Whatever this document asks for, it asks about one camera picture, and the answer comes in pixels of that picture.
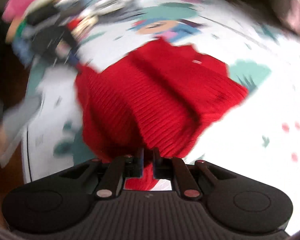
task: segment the red dot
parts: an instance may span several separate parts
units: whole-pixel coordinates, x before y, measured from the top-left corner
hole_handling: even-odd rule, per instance
[[[298,155],[296,153],[292,153],[291,154],[291,160],[294,162],[294,163],[297,163],[298,162]]]
[[[287,123],[283,123],[282,124],[282,130],[284,130],[286,133],[288,133],[289,132],[289,126],[288,126],[288,124]]]
[[[298,122],[295,122],[295,127],[296,127],[296,129],[298,130],[298,131],[300,131],[300,124],[298,123]]]

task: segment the wooden floor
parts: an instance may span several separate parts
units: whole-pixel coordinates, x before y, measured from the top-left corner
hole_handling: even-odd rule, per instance
[[[5,107],[11,107],[20,102],[25,93],[29,73],[24,69],[10,46],[5,49],[4,57],[0,63],[0,98]],[[5,227],[1,213],[1,203],[5,195],[15,187],[23,184],[21,148],[13,154],[8,165],[0,167],[0,226]]]

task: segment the screw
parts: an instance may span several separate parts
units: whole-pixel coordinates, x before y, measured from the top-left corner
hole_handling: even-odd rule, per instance
[[[98,197],[110,197],[112,195],[111,190],[109,189],[101,189],[97,191]]]
[[[200,192],[195,190],[195,189],[187,189],[184,193],[183,193],[186,197],[199,197]]]

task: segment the red cloth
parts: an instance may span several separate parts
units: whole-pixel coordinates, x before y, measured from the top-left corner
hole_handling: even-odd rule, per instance
[[[205,128],[248,94],[228,78],[225,63],[163,39],[130,52],[102,73],[83,67],[75,84],[83,139],[108,162],[140,146],[183,158]],[[151,159],[145,156],[143,178],[129,179],[127,188],[154,187]]]

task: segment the patterned play mat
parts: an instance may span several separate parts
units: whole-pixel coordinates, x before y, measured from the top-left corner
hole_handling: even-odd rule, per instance
[[[214,123],[185,158],[224,167],[283,190],[294,205],[287,227],[300,229],[300,40],[266,23],[243,4],[224,0],[139,0],[143,14],[129,22],[98,24],[81,41],[80,56],[102,71],[158,36],[192,43],[229,66],[249,97]],[[79,164],[95,155],[82,140],[82,112],[73,68],[39,59],[27,95],[43,94],[40,113],[23,135],[25,181]],[[155,189],[167,189],[161,181]]]

